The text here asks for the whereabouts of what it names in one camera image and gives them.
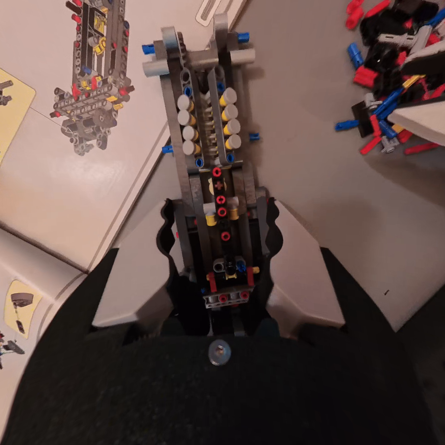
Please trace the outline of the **lego instruction sheet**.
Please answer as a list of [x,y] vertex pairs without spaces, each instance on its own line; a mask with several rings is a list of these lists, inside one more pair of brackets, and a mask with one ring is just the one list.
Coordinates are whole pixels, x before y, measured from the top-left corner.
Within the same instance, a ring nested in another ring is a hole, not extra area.
[[245,3],[1,1],[1,227],[92,270],[169,137],[149,45],[203,49]]

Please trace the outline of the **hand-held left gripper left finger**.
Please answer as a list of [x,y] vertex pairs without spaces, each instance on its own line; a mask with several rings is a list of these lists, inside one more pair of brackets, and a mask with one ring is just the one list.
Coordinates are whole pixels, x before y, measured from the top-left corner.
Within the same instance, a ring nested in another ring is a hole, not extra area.
[[111,327],[136,323],[161,327],[173,310],[167,292],[171,248],[161,246],[160,236],[174,238],[170,199],[159,202],[120,242],[92,325]]

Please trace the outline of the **pile of mixed lego pieces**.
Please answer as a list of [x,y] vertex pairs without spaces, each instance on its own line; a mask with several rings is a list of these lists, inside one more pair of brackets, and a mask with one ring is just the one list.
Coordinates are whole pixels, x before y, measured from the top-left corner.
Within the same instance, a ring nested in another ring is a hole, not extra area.
[[[347,48],[355,70],[353,82],[369,91],[352,106],[353,120],[338,122],[335,131],[358,128],[362,138],[371,140],[361,148],[366,155],[375,147],[391,153],[404,147],[414,135],[388,116],[399,107],[425,101],[445,101],[445,74],[403,75],[405,59],[435,43],[445,43],[444,1],[380,1],[367,12],[363,1],[350,1],[346,8],[348,30],[359,26],[366,57],[356,43]],[[403,148],[405,155],[442,147],[427,141]]]

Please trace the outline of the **long lego chassis assembly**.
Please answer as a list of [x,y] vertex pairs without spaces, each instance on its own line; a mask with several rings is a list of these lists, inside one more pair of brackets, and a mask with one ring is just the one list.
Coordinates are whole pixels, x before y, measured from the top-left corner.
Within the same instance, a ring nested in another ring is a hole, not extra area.
[[255,61],[249,33],[232,31],[227,13],[215,14],[205,49],[186,48],[175,27],[143,46],[152,61],[147,77],[160,78],[181,198],[166,203],[181,247],[181,275],[190,282],[175,289],[176,315],[196,322],[192,331],[247,336],[263,317],[258,285],[266,245],[268,197],[255,186],[252,143],[247,130],[243,69]]

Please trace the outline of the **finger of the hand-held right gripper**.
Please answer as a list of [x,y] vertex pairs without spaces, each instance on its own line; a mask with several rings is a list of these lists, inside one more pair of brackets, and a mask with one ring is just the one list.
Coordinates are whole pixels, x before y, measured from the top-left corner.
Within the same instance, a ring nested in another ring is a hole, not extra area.
[[396,108],[388,120],[427,141],[445,145],[445,101],[432,100]]
[[445,44],[435,43],[416,53],[410,54],[404,61],[403,75],[437,75],[445,73]]

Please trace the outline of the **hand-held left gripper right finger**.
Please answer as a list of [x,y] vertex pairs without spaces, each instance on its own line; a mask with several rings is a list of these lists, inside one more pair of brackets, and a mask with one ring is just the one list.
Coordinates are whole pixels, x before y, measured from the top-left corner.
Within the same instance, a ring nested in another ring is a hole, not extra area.
[[267,312],[279,330],[299,330],[304,324],[342,327],[344,317],[319,243],[280,201],[274,203],[283,244],[270,261],[274,285]]

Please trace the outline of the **thick open lego instruction booklet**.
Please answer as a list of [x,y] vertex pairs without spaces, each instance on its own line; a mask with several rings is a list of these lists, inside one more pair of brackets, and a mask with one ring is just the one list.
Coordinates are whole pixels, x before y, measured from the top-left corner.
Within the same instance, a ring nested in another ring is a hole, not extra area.
[[1,410],[51,319],[86,274],[1,230]]

